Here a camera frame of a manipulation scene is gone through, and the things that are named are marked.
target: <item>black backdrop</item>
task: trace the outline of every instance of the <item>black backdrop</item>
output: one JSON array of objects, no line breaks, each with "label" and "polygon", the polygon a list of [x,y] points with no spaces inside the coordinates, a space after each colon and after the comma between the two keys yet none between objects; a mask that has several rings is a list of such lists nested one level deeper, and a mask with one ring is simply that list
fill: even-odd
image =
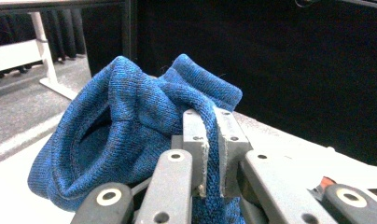
[{"label": "black backdrop", "polygon": [[[85,54],[82,19],[79,9],[50,10],[41,13],[54,62]],[[0,16],[0,46],[35,39],[35,29],[28,14]]]},{"label": "black backdrop", "polygon": [[[187,53],[243,90],[237,111],[377,165],[377,9],[326,0],[307,8],[293,0],[138,2],[145,72],[160,75]],[[87,15],[84,26],[99,25],[96,16],[113,26],[113,13]],[[87,45],[93,73],[120,54],[107,43],[119,36],[105,33],[107,55]]]}]

